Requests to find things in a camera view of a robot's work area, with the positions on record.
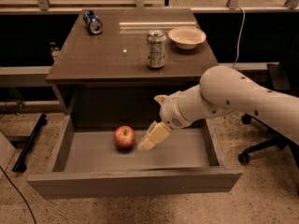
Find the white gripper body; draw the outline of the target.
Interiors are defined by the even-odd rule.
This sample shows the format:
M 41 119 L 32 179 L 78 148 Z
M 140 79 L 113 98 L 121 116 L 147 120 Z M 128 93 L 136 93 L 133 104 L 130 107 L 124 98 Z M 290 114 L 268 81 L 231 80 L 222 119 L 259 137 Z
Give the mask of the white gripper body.
M 192 124 L 190 118 L 191 102 L 186 94 L 177 91 L 167 95 L 168 99 L 160 105 L 160 118 L 171 129 L 183 129 Z

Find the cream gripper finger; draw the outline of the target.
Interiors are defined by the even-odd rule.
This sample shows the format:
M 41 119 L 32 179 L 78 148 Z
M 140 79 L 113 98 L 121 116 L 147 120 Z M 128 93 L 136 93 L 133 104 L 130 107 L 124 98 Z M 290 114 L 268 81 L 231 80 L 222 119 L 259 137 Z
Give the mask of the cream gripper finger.
M 140 151 L 147 151 L 166 139 L 171 133 L 171 128 L 163 121 L 153 121 L 137 145 Z
M 161 94 L 161 95 L 156 95 L 154 97 L 154 100 L 159 104 L 162 105 L 166 100 L 168 99 L 167 95 Z

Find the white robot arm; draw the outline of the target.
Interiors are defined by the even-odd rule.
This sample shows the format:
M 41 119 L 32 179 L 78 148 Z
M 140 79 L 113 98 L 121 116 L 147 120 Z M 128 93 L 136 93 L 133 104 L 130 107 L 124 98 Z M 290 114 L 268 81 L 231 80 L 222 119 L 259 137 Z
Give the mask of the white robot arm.
M 233 111 L 248 114 L 299 144 L 299 98 L 268 90 L 231 67 L 214 66 L 205 71 L 197 85 L 157 95 L 154 100 L 161 106 L 161 120 L 149 126 L 138 144 L 141 151 L 157 146 L 175 129 Z

